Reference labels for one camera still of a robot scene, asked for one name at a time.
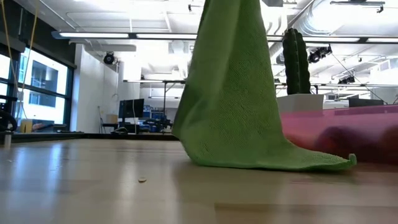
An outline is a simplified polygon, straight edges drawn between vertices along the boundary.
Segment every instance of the light wood surface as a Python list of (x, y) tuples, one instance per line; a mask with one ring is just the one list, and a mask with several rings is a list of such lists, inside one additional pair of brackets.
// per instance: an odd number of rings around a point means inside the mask
[[(139, 183), (140, 178), (146, 181)], [(0, 149), (0, 223), (396, 223), (398, 168), (340, 174), (192, 164), (179, 142)]]

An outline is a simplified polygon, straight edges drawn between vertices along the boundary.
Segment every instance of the green cactus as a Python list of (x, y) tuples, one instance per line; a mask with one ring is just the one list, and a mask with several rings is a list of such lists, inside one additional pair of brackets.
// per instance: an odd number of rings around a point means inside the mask
[(311, 93), (307, 47), (297, 29), (289, 29), (283, 40), (287, 94)]
[(284, 47), (287, 94), (292, 95), (300, 92), (299, 50), (293, 29), (289, 29), (285, 33), (282, 44)]

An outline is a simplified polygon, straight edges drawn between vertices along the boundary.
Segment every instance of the green towel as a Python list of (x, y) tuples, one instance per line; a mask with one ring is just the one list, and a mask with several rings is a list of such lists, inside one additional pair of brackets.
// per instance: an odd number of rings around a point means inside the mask
[(207, 0), (173, 134), (203, 166), (344, 170), (356, 164), (286, 140), (259, 0)]

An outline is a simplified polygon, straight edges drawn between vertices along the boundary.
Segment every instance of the pink translucent object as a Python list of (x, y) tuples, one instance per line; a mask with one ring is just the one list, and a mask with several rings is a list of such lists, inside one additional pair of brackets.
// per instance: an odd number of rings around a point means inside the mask
[(398, 164), (398, 105), (283, 114), (283, 132), (294, 144), (359, 162)]

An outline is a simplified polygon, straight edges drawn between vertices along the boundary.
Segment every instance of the white planter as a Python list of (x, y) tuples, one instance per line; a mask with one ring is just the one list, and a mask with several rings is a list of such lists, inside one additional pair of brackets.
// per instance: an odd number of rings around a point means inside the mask
[(277, 98), (279, 113), (323, 110), (323, 97), (319, 94), (294, 94)]

